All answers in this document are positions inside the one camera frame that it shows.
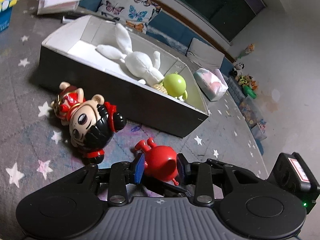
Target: orange butterfly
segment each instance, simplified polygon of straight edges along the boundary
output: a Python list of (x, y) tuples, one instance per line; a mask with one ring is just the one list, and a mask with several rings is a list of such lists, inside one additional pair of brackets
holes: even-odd
[(133, 29), (137, 30), (138, 32), (142, 32), (142, 30), (143, 30), (143, 24), (142, 23), (134, 24), (132, 22), (125, 21), (125, 24), (128, 25), (130, 28), (133, 28)]

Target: girl doll figurine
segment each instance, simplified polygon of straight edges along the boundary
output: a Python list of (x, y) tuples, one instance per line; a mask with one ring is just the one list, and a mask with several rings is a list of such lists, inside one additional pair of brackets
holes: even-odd
[(116, 106), (104, 102), (102, 95), (85, 100), (82, 89), (73, 87), (71, 92), (66, 92), (69, 87), (62, 92), (61, 98), (66, 99), (57, 101), (60, 104), (55, 112), (58, 117), (63, 117), (61, 121), (69, 124), (71, 144), (89, 163), (99, 164), (104, 159), (103, 147), (110, 142), (114, 133), (125, 127), (127, 120), (117, 112)]

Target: open cardboard box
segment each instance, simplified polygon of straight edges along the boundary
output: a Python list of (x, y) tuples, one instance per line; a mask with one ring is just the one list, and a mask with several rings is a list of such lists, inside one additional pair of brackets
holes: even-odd
[(62, 81), (84, 89), (86, 98), (101, 94), (117, 105), (128, 119), (167, 133), (185, 137), (208, 116), (203, 95), (188, 67), (195, 63), (167, 45), (143, 34), (129, 30), (133, 51), (152, 57), (161, 54), (160, 72), (178, 72), (187, 83), (188, 99), (181, 102), (148, 85), (138, 82), (120, 61), (111, 61), (96, 51), (99, 44), (118, 47), (115, 23), (91, 15), (60, 27), (41, 45), (37, 83), (59, 92)]

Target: panda plush toy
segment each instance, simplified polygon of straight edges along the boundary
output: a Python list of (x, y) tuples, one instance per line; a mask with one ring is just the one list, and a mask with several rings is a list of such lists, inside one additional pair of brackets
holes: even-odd
[(239, 62), (234, 66), (234, 68), (229, 72), (229, 75), (232, 77), (241, 76), (242, 70), (244, 68), (244, 64), (242, 62)]

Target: white plush rabbit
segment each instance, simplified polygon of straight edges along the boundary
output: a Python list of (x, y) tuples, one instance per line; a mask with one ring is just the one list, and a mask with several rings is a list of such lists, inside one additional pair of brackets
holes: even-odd
[(129, 32), (120, 23), (115, 27), (116, 41), (119, 49), (110, 45), (98, 45), (97, 51), (108, 59), (119, 59), (129, 69), (132, 75), (142, 78), (140, 83), (153, 86), (159, 84), (164, 76), (159, 71), (160, 68), (160, 52), (153, 53), (154, 60), (151, 61), (150, 57), (139, 51), (132, 51), (132, 42)]

